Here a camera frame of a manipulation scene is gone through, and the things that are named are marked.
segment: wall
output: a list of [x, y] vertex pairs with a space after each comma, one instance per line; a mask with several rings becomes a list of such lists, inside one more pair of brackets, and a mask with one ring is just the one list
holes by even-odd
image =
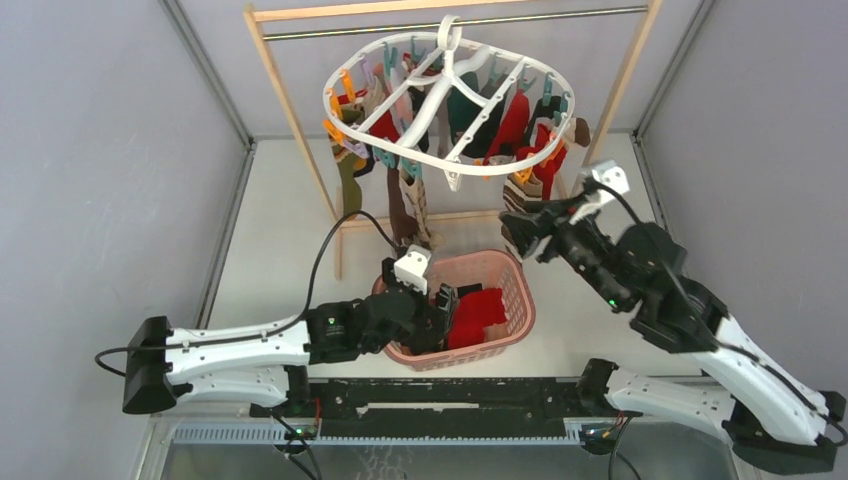
[[[363, 1], [257, 0], [254, 3], [257, 10], [273, 10]], [[664, 2], [639, 67], [634, 72], [631, 86], [622, 100], [614, 128], [632, 130], [636, 127], [699, 1]], [[182, 0], [182, 4], [251, 133], [257, 136], [290, 134], [288, 122], [244, 23], [244, 2]], [[266, 24], [264, 28], [268, 33], [323, 30], [394, 23], [439, 22], [448, 13], [472, 19], [644, 4], [644, 1], [634, 0], [524, 2], [488, 5], [485, 8], [440, 8], [298, 20]], [[559, 71], [571, 83], [576, 93], [577, 113], [594, 127], [600, 118], [640, 15], [642, 14], [473, 26], [464, 28], [463, 36], [529, 55]], [[321, 121], [325, 115], [319, 102], [321, 89], [330, 74], [359, 48], [383, 36], [385, 34], [377, 33], [272, 43], [272, 52], [307, 133], [323, 134]], [[480, 81], [485, 83], [488, 64], [483, 66], [482, 72], [479, 75]], [[537, 81], [530, 93], [538, 97], [541, 94], [541, 83], [541, 80]]]
[[0, 58], [0, 478], [127, 478], [92, 358], [193, 320], [242, 146], [154, 1], [5, 2]]
[[[646, 137], [691, 273], [807, 385], [848, 394], [842, 0], [724, 1]], [[848, 452], [837, 472], [848, 477]]]

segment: red cloth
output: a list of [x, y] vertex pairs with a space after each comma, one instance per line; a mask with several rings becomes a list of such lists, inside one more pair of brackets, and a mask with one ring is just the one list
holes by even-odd
[[498, 155], [502, 145], [509, 145], [512, 148], [510, 153], [516, 153], [521, 147], [521, 142], [524, 138], [524, 129], [527, 128], [527, 122], [530, 121], [530, 101], [524, 95], [524, 92], [517, 90], [515, 96], [512, 97], [512, 102], [501, 120], [501, 126], [498, 129], [495, 140], [492, 146], [489, 147], [489, 152], [483, 160], [483, 165], [489, 164], [489, 157]]
[[[363, 88], [356, 92], [356, 96], [364, 97], [367, 93], [368, 90]], [[339, 95], [340, 105], [347, 105], [348, 103], [350, 103], [350, 100], [348, 100], [347, 94]], [[392, 121], [391, 111], [387, 111], [376, 122], [374, 122], [374, 125], [371, 127], [371, 130], [368, 130], [368, 133], [377, 138], [387, 138], [392, 143], [400, 140], [400, 135], [398, 134], [397, 128], [395, 128], [395, 122]]]
[[469, 293], [459, 300], [448, 332], [448, 349], [479, 345], [486, 341], [484, 328], [506, 322], [503, 290], [487, 288]]
[[[551, 131], [548, 127], [544, 125], [539, 125], [536, 129], [536, 151], [539, 152], [545, 145], [548, 143], [548, 139], [550, 138]], [[565, 145], [559, 149], [559, 152], [555, 157], [548, 160], [548, 163], [543, 167], [541, 163], [537, 163], [533, 166], [533, 173], [536, 175], [536, 178], [541, 180], [542, 182], [542, 200], [550, 200], [551, 199], [551, 190], [554, 186], [554, 179], [556, 178], [556, 173], [559, 171], [560, 167], [562, 167], [562, 162], [565, 160], [565, 153], [568, 150]]]

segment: wooden rack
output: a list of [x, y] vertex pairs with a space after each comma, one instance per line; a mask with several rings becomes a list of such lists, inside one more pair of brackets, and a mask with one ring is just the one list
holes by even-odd
[[[315, 178], [315, 182], [318, 184], [321, 196], [324, 199], [324, 204], [334, 222], [340, 218], [340, 214], [338, 213], [340, 211], [340, 208], [338, 208], [337, 210], [336, 206], [340, 194], [337, 192], [337, 202], [334, 202], [333, 199], [330, 197], [329, 192], [327, 191], [327, 187], [324, 184], [324, 179], [321, 177], [321, 173], [315, 163], [315, 157], [312, 154], [312, 150], [309, 148], [309, 144], [306, 141], [306, 136], [303, 132], [303, 127], [301, 126], [300, 120], [298, 119], [298, 116], [295, 113], [294, 108], [292, 107], [288, 90], [286, 89], [285, 82], [283, 82], [283, 78], [280, 74], [280, 69], [277, 66], [277, 62], [274, 60], [274, 56], [271, 53], [271, 48], [269, 44], [271, 41], [282, 40], [286, 38], [350, 35], [357, 33], [366, 33], [366, 31], [367, 33], [375, 33], [379, 31], [396, 31], [397, 28], [410, 29], [416, 26], [387, 25], [382, 27], [369, 27], [367, 29], [352, 29], [347, 31], [325, 30], [315, 32], [299, 32], [297, 35], [287, 36], [266, 35], [263, 31], [262, 24], [270, 22], [283, 22], [287, 20], [336, 17], [343, 15], [364, 15], [370, 13], [384, 13], [393, 11], [465, 7], [475, 5], [483, 6], [493, 3], [529, 3], [538, 1], [541, 0], [393, 0], [385, 2], [355, 3], [347, 5], [290, 8], [285, 10], [266, 11], [255, 10], [253, 4], [248, 4], [247, 6], [245, 6], [244, 19], [245, 22], [247, 22], [247, 28], [250, 31], [250, 35], [253, 38], [253, 42], [256, 44], [256, 49], [259, 51], [259, 56], [262, 59], [262, 63], [265, 65], [265, 70], [271, 80], [271, 85], [274, 88], [274, 92], [277, 94], [277, 99], [280, 102], [280, 106], [282, 107], [283, 112], [286, 115], [286, 119], [288, 120], [289, 125], [291, 126], [292, 133], [294, 135], [294, 139], [298, 145], [298, 148], [300, 148], [300, 151], [303, 154], [303, 157], [306, 160], [310, 171], [312, 172], [312, 176]], [[621, 61], [621, 66], [619, 67], [618, 75], [616, 76], [615, 82], [613, 83], [612, 89], [610, 90], [609, 96], [607, 97], [607, 102], [601, 114], [600, 122], [594, 130], [594, 134], [592, 136], [592, 143], [589, 145], [589, 149], [586, 152], [586, 156], [583, 160], [583, 165], [586, 165], [596, 160], [598, 154], [600, 153], [601, 147], [603, 146], [604, 140], [606, 139], [607, 132], [609, 131], [610, 125], [612, 124], [612, 120], [615, 117], [616, 110], [618, 110], [618, 106], [621, 103], [621, 99], [623, 98], [624, 93], [627, 90], [627, 85], [630, 83], [630, 79], [633, 76], [633, 71], [635, 70], [636, 64], [639, 61], [639, 56], [642, 53], [642, 48], [645, 46], [645, 41], [647, 40], [648, 35], [651, 32], [651, 28], [654, 25], [654, 21], [656, 20], [657, 13], [660, 9], [660, 6], [662, 5], [662, 1], [663, 0], [646, 0], [646, 5], [644, 6], [625, 7], [619, 9], [597, 9], [588, 11], [584, 10], [580, 12], [574, 12], [573, 15], [566, 12], [549, 16], [521, 16], [502, 19], [488, 19], [484, 21], [488, 23], [506, 23], [509, 21], [528, 21], [528, 18], [530, 20], [544, 20], [548, 17], [550, 17], [551, 19], [579, 18], [598, 15], [609, 15], [613, 13], [640, 13], [642, 15], [639, 25], [637, 26], [636, 31], [634, 32], [633, 37], [630, 40], [630, 46], [628, 47], [627, 52], [625, 53], [624, 58]], [[561, 197], [564, 198], [568, 195], [569, 192], [565, 188], [565, 183], [563, 182], [561, 175], [557, 175], [556, 187], [557, 192]], [[570, 191], [571, 194], [575, 193], [579, 188], [580, 183], [579, 179], [577, 179]], [[491, 220], [496, 219], [498, 213], [499, 212], [497, 210], [442, 214], [436, 213], [428, 215], [427, 221], [428, 223], [438, 223], [456, 220], [468, 221], [473, 219]], [[389, 225], [389, 219], [387, 217], [378, 218], [378, 221], [383, 226]], [[363, 228], [366, 228], [367, 225], [370, 225], [370, 222], [368, 222], [367, 220], [350, 220], [342, 224], [342, 228], [340, 228], [339, 231], [336, 233], [336, 235], [338, 235], [338, 238], [336, 239], [335, 249], [336, 279], [341, 280], [342, 278], [342, 251], [344, 233], [346, 231], [362, 230]]]

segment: pink plastic basket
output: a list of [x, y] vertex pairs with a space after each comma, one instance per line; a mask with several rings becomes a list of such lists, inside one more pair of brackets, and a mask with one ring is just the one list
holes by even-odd
[[[471, 347], [425, 355], [405, 355], [395, 342], [383, 350], [392, 360], [417, 372], [462, 365], [500, 355], [506, 347], [526, 337], [536, 321], [536, 306], [533, 304], [533, 297], [530, 296], [521, 266], [508, 253], [483, 250], [436, 260], [430, 265], [427, 281], [431, 292], [438, 291], [442, 283], [453, 287], [482, 283], [483, 288], [501, 288], [509, 336]], [[378, 277], [372, 293], [380, 293], [385, 288], [383, 279]]]

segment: white table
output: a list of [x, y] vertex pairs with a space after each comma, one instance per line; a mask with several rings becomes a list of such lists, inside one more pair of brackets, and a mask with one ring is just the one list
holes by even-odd
[[[326, 139], [316, 138], [310, 144], [328, 189], [335, 192], [338, 173]], [[569, 187], [582, 152], [572, 154], [566, 158], [564, 171]], [[601, 158], [614, 158], [624, 168], [631, 185], [626, 198], [643, 219], [652, 219], [628, 135], [610, 135]], [[440, 171], [427, 167], [424, 178], [432, 213], [503, 208], [501, 179], [484, 181], [466, 176], [460, 192], [451, 193]], [[374, 172], [360, 179], [360, 185], [365, 192], [365, 210], [386, 215], [383, 167], [376, 166]], [[599, 220], [601, 229], [614, 239], [630, 223], [619, 205], [606, 207]], [[312, 262], [332, 224], [294, 141], [259, 142], [209, 328], [268, 322], [299, 312]], [[503, 248], [496, 221], [446, 222], [432, 228], [448, 240], [448, 245], [436, 252], [436, 258]], [[332, 247], [325, 254], [313, 306], [368, 295], [380, 274], [381, 259], [390, 253], [375, 231], [347, 233], [344, 251], [341, 282], [333, 278]], [[384, 354], [363, 355], [354, 362], [310, 366], [309, 374], [313, 378], [575, 377], [592, 357], [613, 360], [649, 375], [699, 374], [694, 365], [643, 341], [627, 324], [632, 314], [612, 314], [564, 261], [547, 265], [526, 262], [525, 275], [536, 303], [536, 323], [524, 340], [498, 357], [416, 373]]]

